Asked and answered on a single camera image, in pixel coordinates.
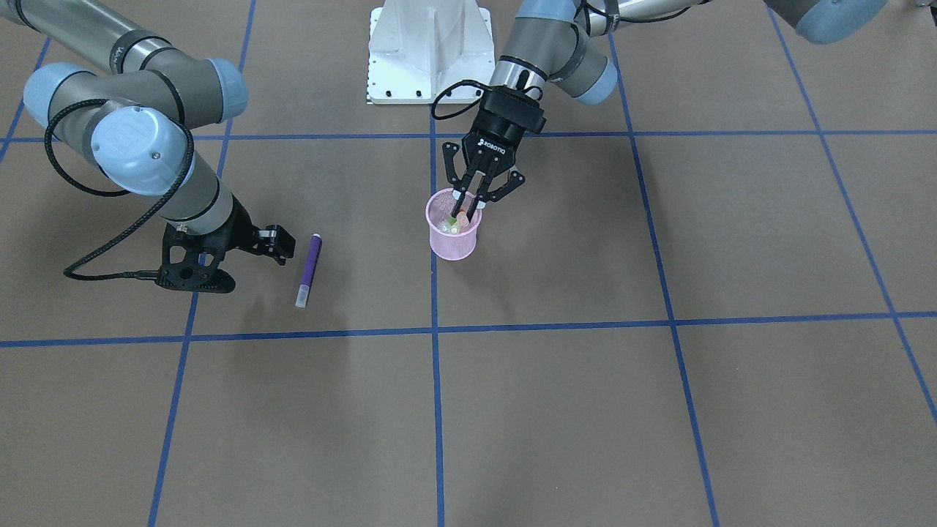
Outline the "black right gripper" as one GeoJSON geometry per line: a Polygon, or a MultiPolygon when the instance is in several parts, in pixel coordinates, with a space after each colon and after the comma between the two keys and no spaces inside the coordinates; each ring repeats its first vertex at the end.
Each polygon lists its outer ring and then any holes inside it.
{"type": "Polygon", "coordinates": [[[231,250],[274,259],[278,264],[294,256],[296,241],[281,225],[258,230],[237,198],[232,199],[231,213],[213,231],[213,264],[220,264],[231,250]]]}

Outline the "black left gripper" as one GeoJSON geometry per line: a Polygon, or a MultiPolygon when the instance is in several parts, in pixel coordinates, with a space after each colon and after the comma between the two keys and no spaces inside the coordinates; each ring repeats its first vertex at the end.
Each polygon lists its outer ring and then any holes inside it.
{"type": "Polygon", "coordinates": [[[539,134],[545,126],[543,109],[530,93],[536,86],[516,90],[506,86],[478,86],[481,97],[472,128],[462,137],[461,146],[443,144],[447,181],[452,185],[454,219],[462,210],[469,184],[482,174],[474,198],[465,210],[473,220],[482,203],[500,201],[524,184],[525,177],[515,169],[515,155],[526,132],[539,134]]]}

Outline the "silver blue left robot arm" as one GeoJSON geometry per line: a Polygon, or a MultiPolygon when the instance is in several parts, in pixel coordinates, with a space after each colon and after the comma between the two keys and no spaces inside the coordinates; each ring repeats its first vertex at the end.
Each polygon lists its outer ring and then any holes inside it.
{"type": "Polygon", "coordinates": [[[584,105],[601,103],[618,83],[612,60],[594,46],[597,37],[622,26],[676,19],[693,1],[525,1],[488,83],[465,79],[479,99],[471,130],[461,143],[446,143],[443,157],[452,186],[452,217],[500,201],[524,183],[516,154],[526,133],[542,132],[541,99],[555,84],[584,105]]]}

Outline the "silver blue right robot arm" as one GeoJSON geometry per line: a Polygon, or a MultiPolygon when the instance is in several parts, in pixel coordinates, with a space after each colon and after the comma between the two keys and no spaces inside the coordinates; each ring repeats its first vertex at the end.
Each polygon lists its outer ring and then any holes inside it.
{"type": "Polygon", "coordinates": [[[160,268],[113,279],[213,279],[231,250],[281,266],[294,256],[294,237],[278,225],[255,226],[196,151],[193,130],[247,107],[247,84],[234,64],[188,56],[97,1],[4,1],[2,17],[102,70],[51,63],[27,80],[23,104],[44,129],[51,167],[83,193],[134,195],[148,206],[113,240],[70,264],[66,276],[87,280],[81,267],[153,217],[166,223],[160,268]]]}

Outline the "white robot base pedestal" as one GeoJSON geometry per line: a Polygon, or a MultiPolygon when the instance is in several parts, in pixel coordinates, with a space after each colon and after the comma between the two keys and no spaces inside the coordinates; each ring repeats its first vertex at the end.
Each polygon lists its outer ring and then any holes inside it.
{"type": "Polygon", "coordinates": [[[458,81],[486,84],[494,73],[492,16],[475,1],[385,1],[369,20],[370,104],[431,104],[458,81]]]}

